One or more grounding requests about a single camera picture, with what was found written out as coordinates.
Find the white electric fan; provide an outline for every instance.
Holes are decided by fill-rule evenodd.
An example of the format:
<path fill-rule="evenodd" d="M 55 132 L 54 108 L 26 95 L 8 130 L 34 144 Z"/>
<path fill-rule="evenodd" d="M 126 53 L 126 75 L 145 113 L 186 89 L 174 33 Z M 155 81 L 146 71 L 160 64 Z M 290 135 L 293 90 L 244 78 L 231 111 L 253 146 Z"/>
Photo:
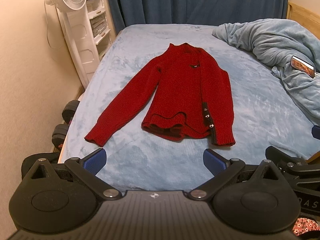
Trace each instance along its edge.
<path fill-rule="evenodd" d="M 89 84 L 89 80 L 84 72 L 83 67 L 82 67 L 82 62 L 81 62 L 81 59 L 80 59 L 80 56 L 79 56 L 79 53 L 77 50 L 75 40 L 73 38 L 70 22 L 69 22 L 68 15 L 67 15 L 67 13 L 80 10 L 85 5 L 86 0 L 44 0 L 44 2 L 48 5 L 54 5 L 61 12 L 63 24 L 65 27 L 64 37 L 66 37 L 66 34 L 68 35 L 68 39 L 66 39 L 66 42 L 69 47 L 71 57 L 72 57 L 73 62 L 75 64 L 76 70 L 79 74 L 79 78 L 80 78 L 82 84 L 84 85 L 84 87 L 86 87 Z M 48 21 L 47 21 L 47 41 L 49 43 L 49 40 L 48 40 Z"/>

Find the wooden headboard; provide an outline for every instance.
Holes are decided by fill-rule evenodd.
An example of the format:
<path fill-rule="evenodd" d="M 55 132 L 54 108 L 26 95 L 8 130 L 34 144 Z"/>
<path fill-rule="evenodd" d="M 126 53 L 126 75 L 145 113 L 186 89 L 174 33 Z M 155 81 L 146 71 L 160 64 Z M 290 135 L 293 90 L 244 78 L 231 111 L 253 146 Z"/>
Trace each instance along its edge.
<path fill-rule="evenodd" d="M 287 19 L 294 20 L 320 39 L 320 16 L 294 3 L 288 3 Z"/>

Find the gray ridged panel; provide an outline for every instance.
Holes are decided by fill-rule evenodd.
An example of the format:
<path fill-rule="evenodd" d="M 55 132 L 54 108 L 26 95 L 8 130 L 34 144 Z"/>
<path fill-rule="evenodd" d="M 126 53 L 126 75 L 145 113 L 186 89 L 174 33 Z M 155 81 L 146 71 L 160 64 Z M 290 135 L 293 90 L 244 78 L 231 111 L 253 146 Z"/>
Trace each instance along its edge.
<path fill-rule="evenodd" d="M 18 231 L 10 240 L 294 240 L 285 231 L 270 236 L 239 232 L 220 222 L 207 203 L 186 198 L 181 191 L 128 191 L 104 202 L 83 226 L 57 235 Z"/>

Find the red sweater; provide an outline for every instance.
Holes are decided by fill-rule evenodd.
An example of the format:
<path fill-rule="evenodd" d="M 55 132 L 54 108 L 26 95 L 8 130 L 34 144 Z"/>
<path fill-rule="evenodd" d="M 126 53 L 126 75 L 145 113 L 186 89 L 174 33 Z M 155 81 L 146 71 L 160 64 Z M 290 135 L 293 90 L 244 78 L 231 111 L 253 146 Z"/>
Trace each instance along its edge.
<path fill-rule="evenodd" d="M 103 111 L 85 139 L 104 146 L 146 105 L 156 87 L 143 130 L 174 141 L 211 134 L 213 144 L 236 143 L 228 73 L 204 49 L 187 43 L 170 44 L 150 60 Z"/>

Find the wooden bed frame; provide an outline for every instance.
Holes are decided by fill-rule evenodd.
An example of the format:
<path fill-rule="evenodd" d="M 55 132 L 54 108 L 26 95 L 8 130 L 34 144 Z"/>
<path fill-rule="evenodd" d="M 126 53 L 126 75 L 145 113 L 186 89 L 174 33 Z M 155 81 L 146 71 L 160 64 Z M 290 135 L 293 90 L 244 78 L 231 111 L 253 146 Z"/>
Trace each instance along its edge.
<path fill-rule="evenodd" d="M 318 39 L 320 39 L 320 15 L 317 15 L 299 5 L 289 2 L 287 19 L 294 20 L 308 29 Z M 320 151 L 311 156 L 307 163 L 320 163 Z"/>

